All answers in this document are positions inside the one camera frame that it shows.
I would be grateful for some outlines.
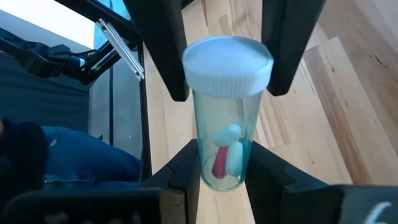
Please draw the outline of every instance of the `pill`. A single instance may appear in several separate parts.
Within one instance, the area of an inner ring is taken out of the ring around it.
[[[241,137],[241,127],[237,124],[230,124],[228,128],[218,132],[213,140],[214,145],[225,147]]]
[[[222,179],[226,176],[225,160],[228,151],[228,146],[220,147],[217,151],[216,159],[214,161],[212,173],[217,179]]]
[[[243,145],[239,141],[228,146],[225,172],[233,177],[241,175],[243,169]]]

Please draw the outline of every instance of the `white wall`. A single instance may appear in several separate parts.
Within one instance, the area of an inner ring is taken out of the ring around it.
[[[0,10],[90,49],[94,47],[94,22],[54,0],[0,0]]]

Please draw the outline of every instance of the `metal rod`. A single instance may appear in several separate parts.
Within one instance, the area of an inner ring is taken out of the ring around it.
[[[104,21],[103,19],[99,19],[98,22],[96,22],[96,24],[102,30],[103,34],[108,39],[109,43],[111,43],[111,45],[118,52],[120,57],[123,58],[124,61],[126,61],[127,65],[134,72],[136,77],[139,80],[144,79],[143,67],[134,58],[131,50],[128,48],[126,43],[123,41],[122,37],[114,29],[114,27],[111,24]]]

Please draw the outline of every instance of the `black sleeve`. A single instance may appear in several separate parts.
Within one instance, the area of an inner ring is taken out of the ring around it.
[[[13,123],[2,119],[4,132],[0,153],[10,168],[0,174],[0,210],[15,196],[42,188],[48,149],[42,128],[35,123]]]

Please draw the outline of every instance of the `floor plank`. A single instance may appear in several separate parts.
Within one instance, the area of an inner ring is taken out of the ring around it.
[[[397,183],[396,152],[339,38],[308,50],[304,59],[353,182]]]

